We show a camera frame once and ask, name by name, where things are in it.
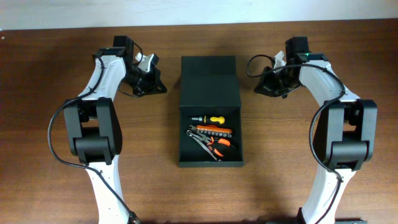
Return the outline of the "small orange-handled cutting pliers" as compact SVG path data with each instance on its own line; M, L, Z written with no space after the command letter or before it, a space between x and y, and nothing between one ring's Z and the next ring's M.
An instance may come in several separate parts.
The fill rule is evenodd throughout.
M188 128L189 128L189 130L194 131L194 132L198 131L196 126L194 126L194 125L189 125Z

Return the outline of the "orange black long-nose pliers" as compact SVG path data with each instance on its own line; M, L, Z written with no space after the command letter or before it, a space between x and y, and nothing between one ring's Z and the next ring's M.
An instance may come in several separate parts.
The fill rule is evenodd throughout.
M236 148L230 143L229 140L224 138L214 138L208 137L202 134L199 135L200 139L203 141L210 151L218 159L225 160L231 159L236 154Z

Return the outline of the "orange socket bit rail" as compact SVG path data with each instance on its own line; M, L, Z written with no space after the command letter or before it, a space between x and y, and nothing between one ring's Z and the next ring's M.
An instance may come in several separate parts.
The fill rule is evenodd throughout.
M197 125L195 126L196 131L202 134L209 134L212 136L221 136L221 137L227 137L231 138L233 135L233 131L231 129L227 128L219 128L215 125Z

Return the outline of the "yellow black screwdriver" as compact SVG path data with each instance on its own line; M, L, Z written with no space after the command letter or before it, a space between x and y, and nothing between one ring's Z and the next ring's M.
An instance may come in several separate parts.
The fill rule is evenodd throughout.
M198 121L205 124L224 124L225 118L223 116L195 116L190 118L192 121Z

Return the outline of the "dark green box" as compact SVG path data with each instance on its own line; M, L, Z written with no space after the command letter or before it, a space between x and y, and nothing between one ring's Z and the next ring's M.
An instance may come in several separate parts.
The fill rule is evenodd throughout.
M180 90L180 167L242 167L243 140L241 127L241 98L234 56L183 56L181 59ZM223 116L224 124L205 124L192 121L195 116ZM189 125L215 125L233 131L224 138L236 148L231 159L215 161L194 139L187 136Z

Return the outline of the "silver metal wrench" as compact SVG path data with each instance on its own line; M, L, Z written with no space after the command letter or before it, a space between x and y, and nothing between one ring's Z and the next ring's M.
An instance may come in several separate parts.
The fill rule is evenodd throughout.
M199 135L191 132L190 130L188 130L186 132L187 136L191 137L192 139L194 139L215 161L221 161L221 159L218 159L217 157L214 156L214 154L210 151L210 149L204 145L203 141L200 139Z

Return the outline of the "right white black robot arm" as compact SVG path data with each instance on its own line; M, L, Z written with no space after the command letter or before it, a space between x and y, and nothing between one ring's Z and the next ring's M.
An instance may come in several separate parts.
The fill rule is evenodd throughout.
M270 57L254 92L286 98L306 87L319 105L310 123L308 141L317 173L307 201L293 223L336 223L335 213L355 173L373 156L377 104L350 91L323 53L313 53L304 36L285 42Z

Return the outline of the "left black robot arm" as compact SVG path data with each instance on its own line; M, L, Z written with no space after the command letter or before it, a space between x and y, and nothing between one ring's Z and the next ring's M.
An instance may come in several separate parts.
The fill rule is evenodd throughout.
M137 54L137 44L117 35L112 47L93 54L95 69L85 89L61 107L71 153L77 167L87 171L99 213L99 223L139 223L123 198L119 156L123 134L114 107L122 83L131 88L130 97L163 94L167 88L156 67L156 54Z

